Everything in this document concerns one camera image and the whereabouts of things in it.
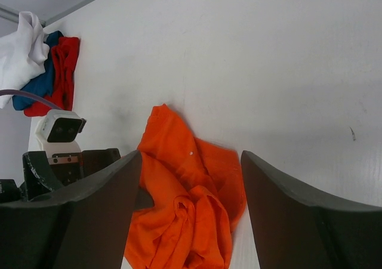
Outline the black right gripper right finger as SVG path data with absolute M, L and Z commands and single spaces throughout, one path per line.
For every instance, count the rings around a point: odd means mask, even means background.
M 241 155 L 261 268 L 380 268 L 381 208 L 329 194 Z

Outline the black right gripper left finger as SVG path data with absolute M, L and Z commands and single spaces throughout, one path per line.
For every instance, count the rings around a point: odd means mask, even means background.
M 2 268 L 120 268 L 138 188 L 133 151 L 30 201 L 1 204 Z

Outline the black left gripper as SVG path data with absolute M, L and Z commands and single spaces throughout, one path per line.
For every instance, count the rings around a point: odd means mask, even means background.
M 20 186 L 12 179 L 1 180 L 1 203 L 30 201 L 88 177 L 121 158 L 118 149 L 86 150 L 55 154 L 29 151 L 22 157 L 24 181 Z M 143 188 L 133 191 L 133 211 L 154 207 L 153 197 Z

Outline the orange t-shirt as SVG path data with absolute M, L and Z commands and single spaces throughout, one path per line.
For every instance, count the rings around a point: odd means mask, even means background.
M 154 206 L 131 218 L 130 266 L 228 268 L 247 202 L 237 152 L 196 138 L 166 105 L 152 109 L 138 150 Z

